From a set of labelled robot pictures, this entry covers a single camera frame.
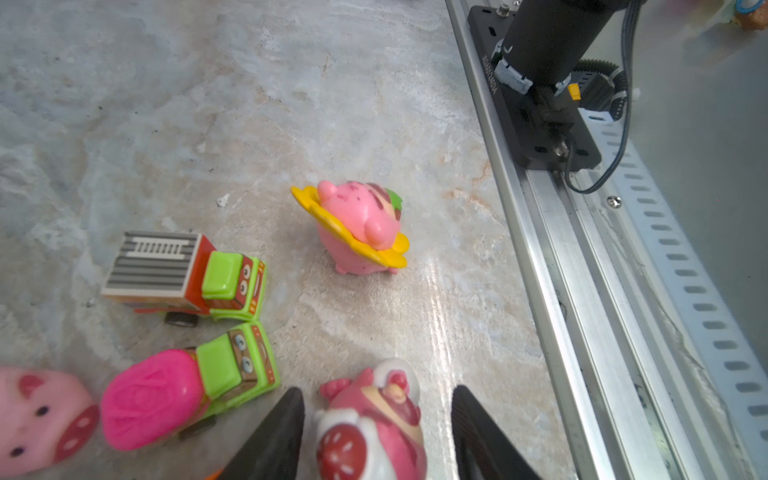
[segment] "black mounting plate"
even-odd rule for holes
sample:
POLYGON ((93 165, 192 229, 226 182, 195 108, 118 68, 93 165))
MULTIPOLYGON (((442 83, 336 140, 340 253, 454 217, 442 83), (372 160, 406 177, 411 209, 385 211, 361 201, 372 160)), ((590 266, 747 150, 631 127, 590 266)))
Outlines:
MULTIPOLYGON (((556 142, 559 144, 561 140, 553 138, 549 130, 536 127, 528 115, 533 102, 531 92, 523 95, 512 90, 502 84, 493 72, 493 50, 507 31, 515 27, 514 14, 500 17, 494 10, 476 5, 470 9, 467 20, 512 160, 531 170, 565 170, 565 159, 554 151, 556 142)), ((570 115, 574 120, 571 135, 577 146, 571 171, 594 168, 600 164, 600 151, 578 113, 578 104, 570 97, 567 102, 570 102, 569 110, 573 110, 570 115)))

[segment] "red pig ear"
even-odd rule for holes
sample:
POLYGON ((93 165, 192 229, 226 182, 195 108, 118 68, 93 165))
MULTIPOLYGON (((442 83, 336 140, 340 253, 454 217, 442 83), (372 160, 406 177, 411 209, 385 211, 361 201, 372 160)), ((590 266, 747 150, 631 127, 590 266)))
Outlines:
POLYGON ((29 400, 29 398, 32 396, 32 392, 35 391, 40 385, 45 383, 43 379, 38 377, 37 375, 32 375, 31 373, 28 373, 27 375, 24 375, 21 377, 18 381, 18 391, 22 394, 22 396, 29 400))

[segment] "black wheel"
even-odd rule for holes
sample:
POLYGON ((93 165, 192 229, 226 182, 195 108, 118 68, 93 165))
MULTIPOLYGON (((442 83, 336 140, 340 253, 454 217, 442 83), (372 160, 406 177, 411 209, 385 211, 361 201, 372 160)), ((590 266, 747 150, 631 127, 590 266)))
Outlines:
POLYGON ((194 313, 168 312, 165 314, 165 323, 167 325, 186 326, 187 328, 197 326, 199 316, 194 313))
POLYGON ((192 425, 186 427, 184 430, 179 432, 179 440, 182 442, 190 437, 194 437, 195 435, 199 433, 203 433, 209 428, 216 425, 216 416, 211 415, 210 417, 206 417, 205 419, 200 420, 199 422, 193 423, 192 425))

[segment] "pink pig toy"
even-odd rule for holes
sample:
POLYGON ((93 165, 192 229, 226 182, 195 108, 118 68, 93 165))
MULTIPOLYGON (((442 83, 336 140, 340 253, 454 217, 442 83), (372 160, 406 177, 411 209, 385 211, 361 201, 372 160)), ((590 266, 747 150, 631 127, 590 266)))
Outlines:
POLYGON ((93 435, 98 416, 72 375, 0 366, 0 477, 72 456, 93 435))
POLYGON ((330 401, 315 415, 323 480, 424 480, 419 381, 407 362, 385 360, 320 393, 330 401))
MULTIPOLYGON (((401 210, 399 197, 390 190, 376 184, 347 182, 334 185, 324 180, 317 186, 317 195, 320 206, 338 218, 357 240, 367 243, 374 250, 387 250, 394 245, 400 231, 401 210)), ((361 257, 323 226, 318 225, 317 232, 336 262, 336 271, 342 275, 368 275, 384 270, 397 273, 396 268, 381 266, 361 257)))

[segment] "marble tabletop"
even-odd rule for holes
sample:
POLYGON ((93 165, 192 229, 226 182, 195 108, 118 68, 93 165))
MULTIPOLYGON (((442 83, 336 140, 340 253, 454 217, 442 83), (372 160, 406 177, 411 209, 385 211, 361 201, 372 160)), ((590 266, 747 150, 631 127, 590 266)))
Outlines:
POLYGON ((429 478, 456 478, 460 383, 543 478, 575 478, 442 0, 4 0, 0 212, 2 364, 72 372, 99 396, 223 333, 99 297, 122 233, 159 230, 267 262, 283 377, 186 442, 123 453, 98 431, 29 478, 204 478, 288 386, 308 413, 299 478, 316 478, 318 386, 390 356, 420 379, 429 478), (290 195, 323 179, 400 194, 408 268, 334 271, 290 195))

